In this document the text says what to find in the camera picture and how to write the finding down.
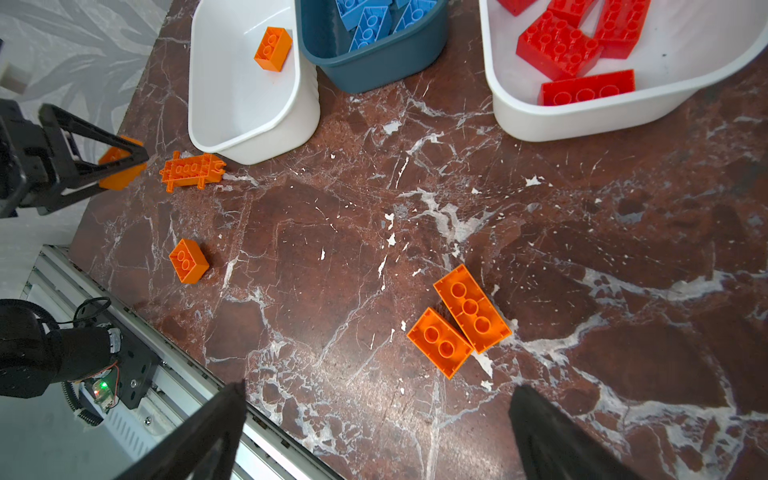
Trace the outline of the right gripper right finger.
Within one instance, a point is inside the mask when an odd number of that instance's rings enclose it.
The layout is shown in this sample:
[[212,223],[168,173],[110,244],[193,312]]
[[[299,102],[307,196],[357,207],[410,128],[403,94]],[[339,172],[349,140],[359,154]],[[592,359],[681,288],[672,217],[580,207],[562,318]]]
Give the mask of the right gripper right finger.
[[639,477],[529,385],[515,389],[509,418],[528,479]]

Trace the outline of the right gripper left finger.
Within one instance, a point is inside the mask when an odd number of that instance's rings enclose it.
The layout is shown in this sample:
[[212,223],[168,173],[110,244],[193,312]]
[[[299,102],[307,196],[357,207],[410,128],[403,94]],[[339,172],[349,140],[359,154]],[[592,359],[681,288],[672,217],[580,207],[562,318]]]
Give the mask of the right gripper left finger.
[[246,413],[245,382],[226,385],[119,477],[229,479]]

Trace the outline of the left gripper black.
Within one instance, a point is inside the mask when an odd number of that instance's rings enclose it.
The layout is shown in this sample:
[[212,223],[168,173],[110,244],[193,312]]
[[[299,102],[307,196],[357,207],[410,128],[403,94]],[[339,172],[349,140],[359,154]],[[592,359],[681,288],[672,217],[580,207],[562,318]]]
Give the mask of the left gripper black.
[[[93,183],[69,189],[60,181],[51,181],[46,160],[58,174],[117,174],[145,164],[146,149],[77,117],[62,108],[43,104],[37,125],[27,120],[18,103],[1,100],[1,217],[17,217],[19,208],[34,208],[41,216],[49,215],[82,200],[106,192]],[[105,164],[77,160],[68,136],[81,136],[127,156]]]

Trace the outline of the orange hinged plate bricks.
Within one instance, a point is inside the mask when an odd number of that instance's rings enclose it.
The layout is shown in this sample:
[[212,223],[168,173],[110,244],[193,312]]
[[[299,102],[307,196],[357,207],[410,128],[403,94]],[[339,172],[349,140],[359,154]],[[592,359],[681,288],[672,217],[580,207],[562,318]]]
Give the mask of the orange hinged plate bricks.
[[182,158],[181,153],[175,151],[160,171],[161,181],[168,193],[172,193],[175,187],[186,186],[203,190],[207,184],[222,180],[225,165],[223,160],[210,153]]

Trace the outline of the orange brick small square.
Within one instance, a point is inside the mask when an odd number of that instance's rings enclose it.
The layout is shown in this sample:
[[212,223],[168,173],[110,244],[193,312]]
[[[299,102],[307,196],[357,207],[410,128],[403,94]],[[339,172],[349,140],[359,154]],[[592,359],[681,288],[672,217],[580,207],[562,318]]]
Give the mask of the orange brick small square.
[[288,31],[280,27],[268,27],[254,55],[254,61],[264,70],[281,72],[292,48]]

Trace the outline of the blue long brick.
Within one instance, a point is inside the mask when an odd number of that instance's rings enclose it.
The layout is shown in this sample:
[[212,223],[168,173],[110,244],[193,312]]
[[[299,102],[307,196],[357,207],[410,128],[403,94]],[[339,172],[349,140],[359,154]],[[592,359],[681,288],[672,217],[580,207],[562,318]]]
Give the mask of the blue long brick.
[[344,28],[353,30],[367,7],[389,6],[391,0],[336,0],[337,11]]

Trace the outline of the red brick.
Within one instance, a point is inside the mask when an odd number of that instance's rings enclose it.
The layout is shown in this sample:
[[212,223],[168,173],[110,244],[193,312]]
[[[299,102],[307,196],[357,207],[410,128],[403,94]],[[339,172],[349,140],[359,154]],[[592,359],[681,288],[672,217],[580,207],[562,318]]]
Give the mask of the red brick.
[[585,76],[597,63],[603,46],[550,10],[518,38],[516,53],[552,81]]
[[539,106],[563,106],[634,92],[632,69],[544,83],[538,94]]
[[498,2],[513,16],[519,16],[534,4],[536,0],[498,0]]
[[580,28],[596,5],[596,0],[551,0],[547,10],[570,26]]
[[595,39],[601,57],[627,59],[637,45],[650,7],[650,0],[607,0],[601,10]]

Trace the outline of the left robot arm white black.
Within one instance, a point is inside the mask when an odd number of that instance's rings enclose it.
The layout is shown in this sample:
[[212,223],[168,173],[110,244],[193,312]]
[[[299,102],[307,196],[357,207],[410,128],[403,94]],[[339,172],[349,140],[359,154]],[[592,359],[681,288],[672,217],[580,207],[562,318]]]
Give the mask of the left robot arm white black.
[[[17,102],[1,102],[1,216],[21,209],[49,215],[112,188],[126,187],[149,156],[138,142],[119,137],[60,107],[44,104],[38,122]],[[1,302],[1,393],[34,398],[49,385],[106,374],[97,394],[114,395],[121,365],[144,375],[151,356],[110,314],[106,297],[77,307],[58,322],[27,300]]]

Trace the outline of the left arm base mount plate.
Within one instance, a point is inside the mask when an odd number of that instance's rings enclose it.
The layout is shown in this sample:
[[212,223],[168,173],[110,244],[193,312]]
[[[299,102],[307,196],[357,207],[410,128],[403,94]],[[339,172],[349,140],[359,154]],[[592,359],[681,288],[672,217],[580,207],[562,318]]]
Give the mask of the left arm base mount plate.
[[121,348],[114,354],[116,366],[106,377],[107,385],[129,410],[139,406],[151,388],[159,356],[126,327],[121,332]]

